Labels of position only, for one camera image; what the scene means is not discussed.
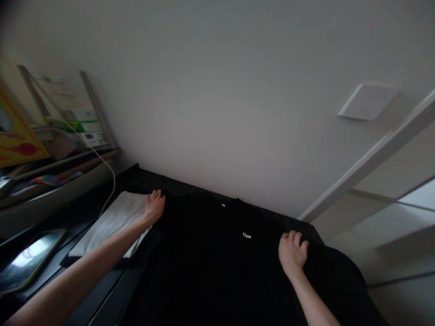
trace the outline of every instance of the painting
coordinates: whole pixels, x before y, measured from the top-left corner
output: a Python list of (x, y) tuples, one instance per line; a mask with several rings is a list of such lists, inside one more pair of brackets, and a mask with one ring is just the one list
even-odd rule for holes
[(0, 168), (49, 156), (0, 85)]

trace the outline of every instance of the black t-shirt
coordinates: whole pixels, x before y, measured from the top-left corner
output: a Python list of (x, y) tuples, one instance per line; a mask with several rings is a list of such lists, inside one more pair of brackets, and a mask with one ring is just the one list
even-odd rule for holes
[[(126, 324), (307, 325), (278, 257), (285, 230), (256, 209), (206, 194), (169, 196), (155, 228), (165, 237), (152, 252)], [(343, 325), (376, 324), (371, 315), (379, 312), (345, 255), (312, 244), (305, 273)]]

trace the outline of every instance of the phone screen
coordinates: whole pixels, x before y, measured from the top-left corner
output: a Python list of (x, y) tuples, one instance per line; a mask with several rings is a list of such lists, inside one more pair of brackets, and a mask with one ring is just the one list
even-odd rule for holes
[(65, 230), (39, 233), (0, 274), (0, 292), (25, 286), (64, 233)]

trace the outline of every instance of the charging cable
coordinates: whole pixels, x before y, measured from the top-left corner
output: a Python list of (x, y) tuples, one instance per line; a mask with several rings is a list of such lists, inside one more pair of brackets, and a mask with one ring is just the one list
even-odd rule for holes
[[(58, 108), (57, 104), (54, 103), (53, 100), (51, 100), (50, 96), (48, 96), (48, 94), (45, 92), (45, 90), (41, 87), (41, 85), (39, 85), (39, 83), (37, 82), (37, 80), (35, 79), (35, 77), (32, 76), (32, 74), (28, 73), (30, 78), (32, 79), (33, 83), (36, 84), (36, 86), (39, 88), (39, 90), (44, 94), (44, 96), (47, 98), (47, 100), (50, 101), (50, 103), (54, 106), (54, 108), (59, 112), (60, 109)], [(70, 124), (61, 116), (60, 120), (67, 125), (78, 137), (80, 137), (79, 133), (70, 126)], [(97, 153), (97, 151), (91, 147), (91, 149), (93, 150), (93, 152), (95, 153), (96, 156), (98, 156), (100, 158), (100, 160), (103, 161), (103, 163), (105, 165), (107, 165), (107, 167), (110, 169), (110, 171), (112, 172), (113, 175), (113, 189), (112, 189), (112, 193), (110, 194), (109, 198), (106, 200), (106, 202), (104, 203), (100, 215), (98, 215), (98, 218), (100, 218), (100, 216), (103, 214), (104, 209), (106, 208), (106, 205), (108, 204), (108, 202), (110, 201), (110, 199), (112, 198), (113, 194), (115, 193), (115, 188), (116, 188), (116, 176), (115, 176), (115, 172), (113, 171), (113, 169), (111, 168), (111, 166), (109, 165), (109, 163), (107, 163), (100, 154)]]

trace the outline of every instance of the dark table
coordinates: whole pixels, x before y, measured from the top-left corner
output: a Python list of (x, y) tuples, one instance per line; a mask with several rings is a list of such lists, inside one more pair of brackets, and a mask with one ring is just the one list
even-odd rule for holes
[[(116, 191), (111, 202), (122, 191), (130, 187), (140, 187), (144, 190), (166, 189), (174, 196), (208, 192), (165, 176), (142, 170), (136, 164), (116, 177)], [(0, 245), (0, 267), (3, 269), (39, 232), (62, 228), (67, 230), (67, 234), (51, 256), (50, 261), (32, 284), (22, 291), (0, 299), (0, 307), (2, 307), (0, 309), (2, 317), (0, 322), (3, 322), (12, 315), (36, 292), (65, 270), (60, 264), (62, 259), (97, 220), (101, 207), (111, 191), (112, 181), (109, 181), (74, 200), (67, 207), (44, 220), (39, 225), (22, 232)], [(221, 200), (230, 200), (230, 198), (225, 196), (212, 192), (208, 193)], [(311, 224), (262, 208), (255, 208), (287, 230), (299, 231), (304, 235), (305, 239), (323, 243), (316, 229)], [(92, 289), (71, 315), (67, 325), (119, 325), (122, 322), (122, 318), (146, 265), (148, 254), (146, 245), (147, 242), (145, 240), (127, 267), (113, 269)]]

